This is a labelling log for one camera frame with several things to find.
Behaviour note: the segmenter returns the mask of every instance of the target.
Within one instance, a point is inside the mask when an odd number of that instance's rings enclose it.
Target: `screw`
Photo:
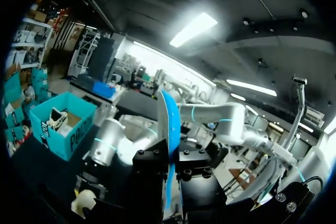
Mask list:
[[[296,203],[290,202],[287,204],[286,208],[289,212],[294,212],[296,210]]]
[[[191,175],[191,170],[190,169],[186,169],[186,170],[184,170],[183,171],[183,173],[185,174],[185,175]]]
[[[275,196],[275,199],[279,202],[284,202],[286,200],[286,195],[284,195],[283,193],[278,193]]]

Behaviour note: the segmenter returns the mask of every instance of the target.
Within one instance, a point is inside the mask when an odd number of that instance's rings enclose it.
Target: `wall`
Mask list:
[[[185,68],[179,66],[175,60],[167,59],[160,54],[147,50],[141,46],[134,44],[132,41],[125,41],[124,53],[135,57],[146,67],[146,73],[152,77],[159,69],[163,69],[168,75],[173,76],[177,81],[190,86],[196,84],[199,92],[204,91],[206,97],[209,98],[213,90],[213,86],[203,81],[198,76],[188,72]]]
[[[332,167],[336,160],[336,132],[329,136],[329,139],[322,151],[328,164]]]

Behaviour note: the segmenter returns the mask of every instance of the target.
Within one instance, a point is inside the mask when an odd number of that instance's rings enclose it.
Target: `shelf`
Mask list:
[[[40,65],[40,63],[32,63],[32,64],[23,64],[21,65],[21,69],[24,69],[24,68],[36,68]]]
[[[52,26],[50,26],[50,25],[48,25],[46,23],[42,23],[40,21],[36,21],[36,20],[30,19],[30,18],[24,18],[22,21],[26,22],[26,23],[31,23],[31,24],[34,24],[34,25],[37,25],[37,26],[43,26],[43,27],[52,29]]]
[[[12,47],[37,47],[37,48],[41,48],[41,47],[44,47],[44,45],[45,44],[19,42],[19,43],[13,43]]]

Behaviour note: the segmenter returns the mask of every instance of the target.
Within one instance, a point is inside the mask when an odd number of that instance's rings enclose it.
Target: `ceiling light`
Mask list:
[[[309,132],[314,132],[314,130],[306,125],[304,125],[303,123],[299,123],[299,126],[301,126],[302,128],[304,128],[305,130],[309,131]]]
[[[278,132],[280,132],[280,133],[284,132],[283,128],[281,128],[280,126],[277,126],[277,125],[274,124],[274,123],[269,123],[268,125],[269,125],[271,128],[275,129],[276,131],[278,131]]]
[[[234,98],[240,99],[240,100],[242,100],[242,101],[246,101],[246,99],[245,99],[244,97],[241,97],[241,96],[239,96],[239,95],[237,95],[237,94],[232,94],[232,93],[231,93],[231,96],[234,97]]]
[[[247,88],[247,89],[252,89],[252,90],[255,90],[255,91],[259,91],[261,93],[273,95],[274,97],[277,96],[277,93],[274,90],[266,89],[266,88],[263,88],[263,87],[259,87],[259,86],[256,86],[256,85],[252,85],[252,84],[248,84],[248,83],[244,83],[244,82],[240,82],[240,81],[233,81],[233,80],[226,80],[226,81],[231,85],[235,85],[235,86],[239,86],[239,87],[243,87],[243,88]]]
[[[206,13],[201,13],[186,27],[184,27],[173,39],[170,45],[179,47],[188,40],[194,38],[217,24],[217,21]]]
[[[246,108],[251,111],[254,115],[258,116],[259,114],[257,113],[257,111],[255,111],[254,109],[252,109],[249,105],[246,105]]]
[[[81,24],[81,23],[75,23],[76,25],[79,25],[79,26],[85,26],[84,24]],[[93,29],[93,30],[97,30],[95,27],[93,27],[93,26],[86,26],[87,28],[91,28],[91,29]]]
[[[248,18],[244,18],[244,19],[243,19],[243,24],[244,24],[245,26],[248,26],[248,25],[250,24],[250,20],[249,20]]]
[[[145,46],[145,45],[143,45],[143,44],[141,44],[141,43],[139,43],[139,42],[134,41],[133,43],[136,44],[137,46],[140,46],[140,47],[142,47],[142,48],[148,50],[148,51],[154,52],[154,53],[156,53],[156,54],[162,56],[163,58],[165,58],[165,59],[167,59],[167,60],[170,60],[170,61],[174,62],[174,63],[177,64],[178,66],[180,66],[180,67],[184,68],[185,70],[187,70],[188,72],[190,72],[190,73],[196,75],[197,77],[199,77],[200,79],[202,79],[202,80],[205,81],[206,83],[210,84],[211,86],[214,86],[214,87],[216,86],[216,84],[214,84],[212,81],[208,80],[207,78],[205,78],[205,77],[204,77],[203,75],[201,75],[200,73],[198,73],[198,72],[196,72],[195,70],[193,70],[193,69],[187,67],[186,65],[184,65],[184,64],[182,64],[182,63],[180,63],[180,62],[178,62],[177,60],[174,60],[173,58],[171,58],[171,57],[169,57],[169,56],[167,56],[167,55],[164,55],[163,53],[161,53],[161,52],[159,52],[159,51],[156,51],[155,49],[150,48],[150,47],[148,47],[148,46]]]
[[[336,116],[331,121],[331,123],[329,123],[329,125],[324,129],[324,132],[326,132],[327,134],[330,134],[335,129],[336,129]]]
[[[308,12],[305,9],[301,9],[300,13],[303,16],[303,18],[308,18]]]

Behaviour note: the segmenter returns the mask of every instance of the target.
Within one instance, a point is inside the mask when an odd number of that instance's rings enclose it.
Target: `wire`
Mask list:
[[[322,188],[323,188],[323,180],[319,176],[313,176],[311,178],[308,178],[306,181],[303,182],[303,184],[306,185],[307,183],[309,183],[309,182],[311,182],[313,180],[318,180],[320,182],[320,184],[321,184],[321,190],[322,190]]]

